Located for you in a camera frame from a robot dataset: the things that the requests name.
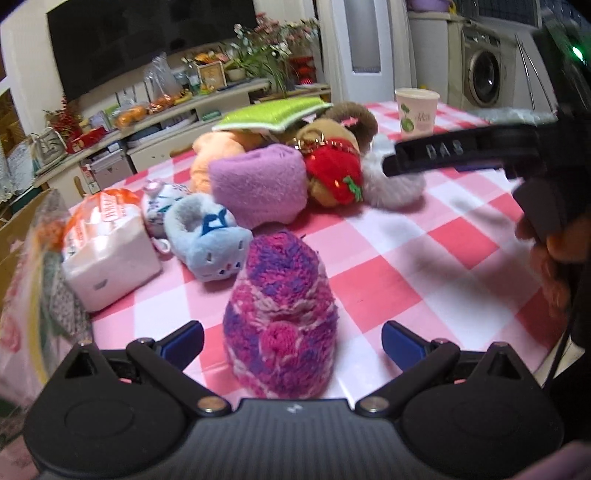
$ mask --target light blue plush toy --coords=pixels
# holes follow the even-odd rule
[[[164,215],[179,200],[190,195],[185,185],[166,183],[164,180],[148,180],[144,185],[142,215],[146,230],[153,238],[166,238]]]
[[[207,193],[173,204],[164,229],[173,253],[202,282],[237,274],[252,241],[252,232],[237,226],[234,216]]]

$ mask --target washing machine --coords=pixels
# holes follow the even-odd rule
[[[513,105],[517,43],[457,15],[409,13],[417,84],[461,110]]]

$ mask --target human hand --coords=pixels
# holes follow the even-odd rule
[[[524,217],[515,229],[515,236],[528,240],[535,231]],[[550,305],[550,315],[561,318],[570,303],[568,284],[557,278],[558,262],[583,263],[591,245],[591,215],[586,213],[572,222],[563,232],[550,235],[546,244],[536,243],[530,252],[530,266],[542,279],[542,291]]]

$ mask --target pink striped knit hat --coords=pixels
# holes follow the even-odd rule
[[[256,397],[318,396],[333,371],[337,318],[318,255],[286,231],[257,236],[223,319],[232,371]]]

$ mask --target white fluffy plush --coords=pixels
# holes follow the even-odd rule
[[[370,205],[397,210],[418,200],[426,183],[422,174],[388,178],[382,170],[384,157],[394,153],[394,143],[383,134],[374,137],[371,151],[363,158],[363,198]]]

